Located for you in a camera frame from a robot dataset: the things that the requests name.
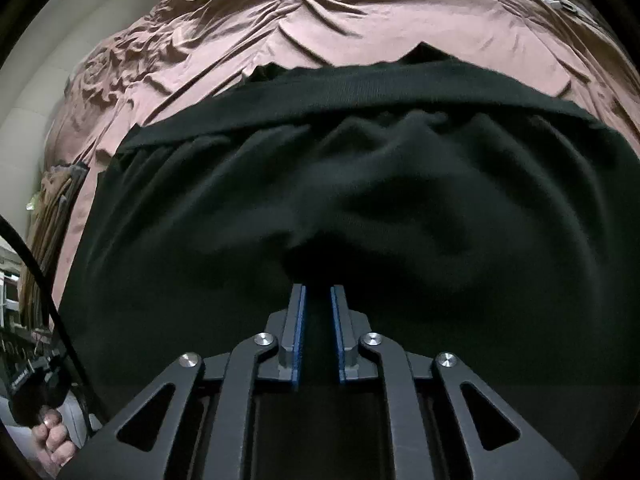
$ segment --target white wall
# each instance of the white wall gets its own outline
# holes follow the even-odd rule
[[[0,68],[0,214],[26,236],[44,139],[74,66],[159,0],[50,0]],[[2,247],[8,245],[0,238]]]

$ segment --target hand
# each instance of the hand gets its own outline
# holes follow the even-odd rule
[[[69,432],[57,410],[46,406],[40,410],[42,424],[31,430],[36,454],[44,470],[55,478],[60,468],[76,454],[78,448],[69,440]]]

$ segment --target black fabric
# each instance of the black fabric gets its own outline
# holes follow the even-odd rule
[[[60,314],[111,413],[182,352],[260,332],[291,283],[341,283],[595,473],[640,400],[623,137],[426,46],[277,73],[133,128],[100,178]]]

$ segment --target metal screw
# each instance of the metal screw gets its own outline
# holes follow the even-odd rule
[[[449,352],[439,354],[438,357],[436,357],[436,361],[440,366],[444,366],[445,368],[451,368],[458,364],[458,358]]]
[[[178,359],[180,366],[184,366],[185,368],[193,368],[196,364],[198,364],[198,354],[195,352],[187,352],[186,354],[182,354]]]
[[[382,336],[377,332],[369,332],[362,336],[362,342],[368,346],[378,346],[382,343]]]
[[[273,335],[271,335],[269,332],[260,332],[254,337],[255,343],[260,346],[269,346],[271,343],[273,343],[273,339]]]

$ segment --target pink bedsheet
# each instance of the pink bedsheet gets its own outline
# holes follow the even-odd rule
[[[47,167],[91,167],[63,243],[56,303],[96,177],[133,124],[167,118],[269,62],[370,64],[421,41],[574,101],[640,153],[638,73],[586,15],[548,0],[163,0],[97,46],[66,88],[47,139]]]

